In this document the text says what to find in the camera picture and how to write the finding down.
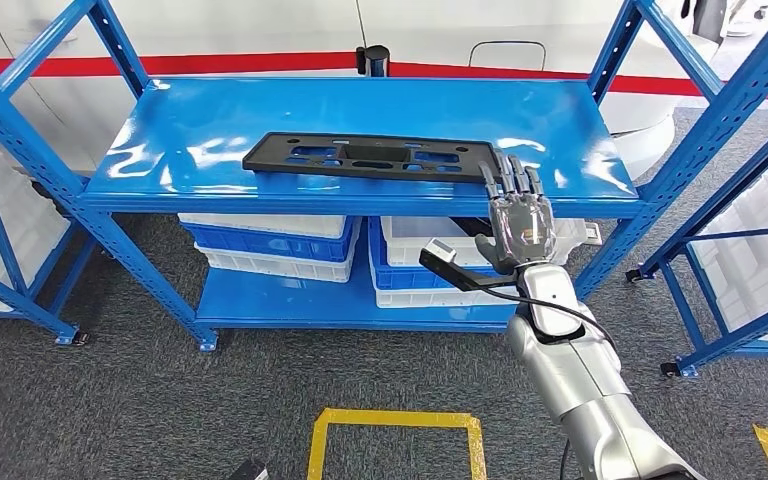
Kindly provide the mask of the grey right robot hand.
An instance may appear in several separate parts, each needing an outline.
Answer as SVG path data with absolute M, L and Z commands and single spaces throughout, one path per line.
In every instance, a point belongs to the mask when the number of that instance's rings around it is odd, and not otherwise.
M 499 175 L 481 161 L 479 168 L 488 196 L 490 237 L 474 237 L 478 251 L 501 275 L 546 262 L 553 255 L 555 233 L 553 212 L 535 168 L 525 166 L 513 155 L 494 151 Z

